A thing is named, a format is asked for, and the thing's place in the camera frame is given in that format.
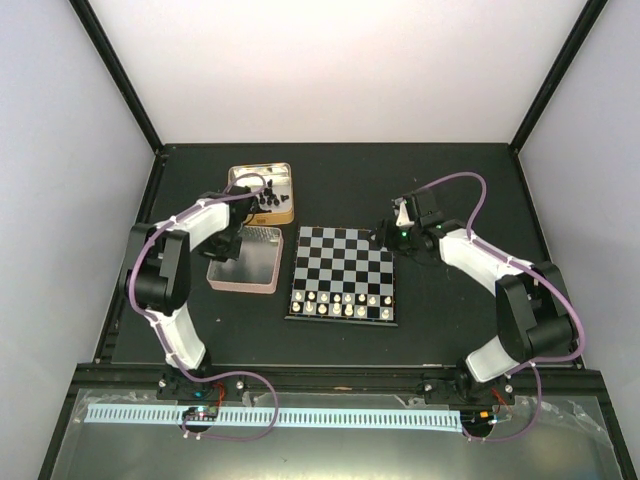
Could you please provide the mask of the black and grey chessboard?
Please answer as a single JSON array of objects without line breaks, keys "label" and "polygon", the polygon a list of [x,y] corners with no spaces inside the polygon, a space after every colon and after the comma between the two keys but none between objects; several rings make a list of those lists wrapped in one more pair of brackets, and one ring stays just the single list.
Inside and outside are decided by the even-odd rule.
[{"label": "black and grey chessboard", "polygon": [[[366,324],[395,327],[396,299],[395,278],[396,263],[393,254],[386,249],[377,249],[369,243],[369,232],[364,229],[301,226],[298,229],[291,294],[286,318],[319,322],[337,322],[348,324]],[[301,301],[295,300],[296,292],[303,294]],[[313,314],[305,312],[309,292],[314,292],[316,304]],[[320,301],[320,295],[328,295],[327,302]],[[333,297],[342,296],[341,315],[334,316]],[[346,303],[344,296],[350,294],[352,301]],[[365,303],[358,302],[358,296],[366,296]],[[376,296],[377,304],[370,305],[369,297]],[[390,296],[392,303],[384,304],[384,298]],[[300,303],[302,310],[293,311],[293,305]],[[326,304],[326,315],[318,313],[320,304]],[[353,315],[344,314],[346,305],[353,306]],[[366,308],[363,318],[357,316],[359,306]],[[381,311],[388,309],[390,318],[381,318]]]}]

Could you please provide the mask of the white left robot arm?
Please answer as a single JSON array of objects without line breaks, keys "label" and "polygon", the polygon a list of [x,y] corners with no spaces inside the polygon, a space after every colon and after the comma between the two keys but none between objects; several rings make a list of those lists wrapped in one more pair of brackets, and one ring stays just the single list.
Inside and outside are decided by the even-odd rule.
[{"label": "white left robot arm", "polygon": [[215,376],[202,366],[207,349],[187,305],[192,253],[222,263],[238,259],[240,232],[255,203],[248,187],[228,187],[163,222],[130,230],[119,288],[156,334],[166,363],[183,370],[179,386],[193,399],[213,391]]}]

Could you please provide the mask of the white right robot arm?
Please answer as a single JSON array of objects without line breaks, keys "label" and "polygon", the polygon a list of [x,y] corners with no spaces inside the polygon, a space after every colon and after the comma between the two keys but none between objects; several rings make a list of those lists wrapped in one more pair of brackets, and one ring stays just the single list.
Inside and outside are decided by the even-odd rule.
[{"label": "white right robot arm", "polygon": [[430,190],[397,198],[392,208],[393,217],[370,232],[372,244],[404,256],[427,253],[495,298],[496,335],[457,364],[454,388],[461,400],[479,402],[498,377],[525,365],[555,363],[554,351],[580,347],[584,330],[557,266],[512,257],[461,221],[445,219]]}]

